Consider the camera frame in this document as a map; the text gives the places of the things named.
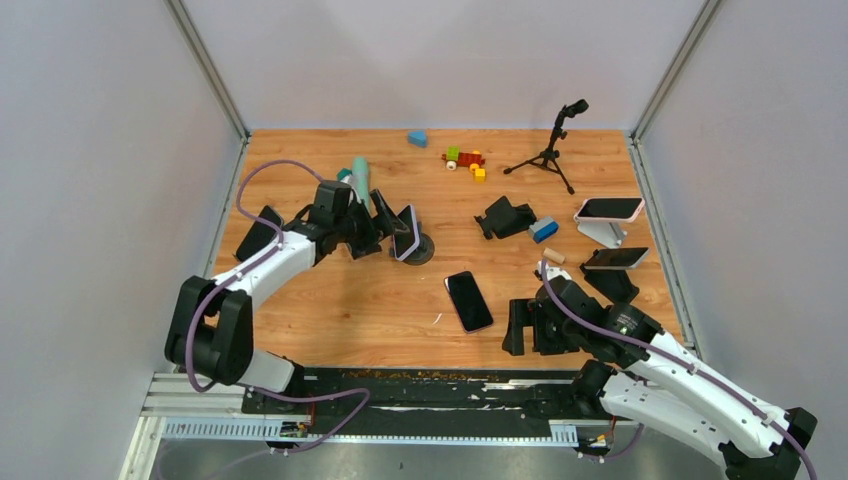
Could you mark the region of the phone with lavender case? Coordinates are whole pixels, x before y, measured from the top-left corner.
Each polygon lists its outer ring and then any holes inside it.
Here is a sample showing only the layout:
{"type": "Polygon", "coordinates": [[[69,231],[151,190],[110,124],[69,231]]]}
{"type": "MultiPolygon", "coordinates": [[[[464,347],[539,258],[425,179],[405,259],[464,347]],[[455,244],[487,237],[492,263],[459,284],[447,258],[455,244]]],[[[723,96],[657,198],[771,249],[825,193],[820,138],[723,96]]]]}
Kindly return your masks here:
{"type": "Polygon", "coordinates": [[[397,261],[409,262],[423,246],[417,211],[413,205],[409,204],[397,214],[397,217],[401,226],[392,237],[390,254],[397,261]]]}

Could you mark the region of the phone with pink-edged black case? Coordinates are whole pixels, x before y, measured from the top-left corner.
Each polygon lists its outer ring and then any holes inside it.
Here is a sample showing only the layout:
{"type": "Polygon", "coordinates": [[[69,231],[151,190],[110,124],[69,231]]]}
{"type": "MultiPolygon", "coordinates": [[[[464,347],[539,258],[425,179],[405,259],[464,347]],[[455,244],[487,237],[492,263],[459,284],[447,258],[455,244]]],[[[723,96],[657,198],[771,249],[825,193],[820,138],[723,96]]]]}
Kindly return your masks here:
{"type": "Polygon", "coordinates": [[[444,284],[465,333],[478,332],[494,324],[493,315],[470,271],[450,275],[444,284]]]}

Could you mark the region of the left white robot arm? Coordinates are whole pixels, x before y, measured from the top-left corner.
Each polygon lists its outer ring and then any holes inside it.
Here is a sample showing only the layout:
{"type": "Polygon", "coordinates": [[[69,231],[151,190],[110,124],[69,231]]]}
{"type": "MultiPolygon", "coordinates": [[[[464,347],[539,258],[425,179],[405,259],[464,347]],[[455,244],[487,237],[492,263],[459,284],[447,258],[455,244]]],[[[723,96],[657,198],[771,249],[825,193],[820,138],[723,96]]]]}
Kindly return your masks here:
{"type": "Polygon", "coordinates": [[[421,246],[413,206],[394,213],[379,190],[372,190],[370,197],[373,210],[356,199],[351,185],[322,181],[313,202],[295,219],[273,226],[269,243],[247,260],[214,278],[192,276],[184,281],[165,341],[165,358],[222,385],[268,391],[268,400],[279,411],[298,411],[307,389],[295,379],[297,366],[255,347],[253,316],[287,282],[340,244],[358,259],[380,252],[381,241],[390,239],[399,261],[421,246]]]}

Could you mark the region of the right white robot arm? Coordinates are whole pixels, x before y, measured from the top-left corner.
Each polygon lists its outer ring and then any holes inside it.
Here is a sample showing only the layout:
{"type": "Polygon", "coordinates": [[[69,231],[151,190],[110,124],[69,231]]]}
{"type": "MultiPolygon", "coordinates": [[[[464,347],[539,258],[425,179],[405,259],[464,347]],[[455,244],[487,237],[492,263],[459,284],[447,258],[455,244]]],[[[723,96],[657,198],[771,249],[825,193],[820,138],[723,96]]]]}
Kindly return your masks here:
{"type": "Polygon", "coordinates": [[[503,348],[540,355],[584,351],[590,358],[555,398],[565,411],[634,420],[723,468],[729,479],[817,476],[807,447],[818,424],[736,386],[629,303],[601,305],[574,281],[548,276],[537,294],[509,303],[503,348]]]}

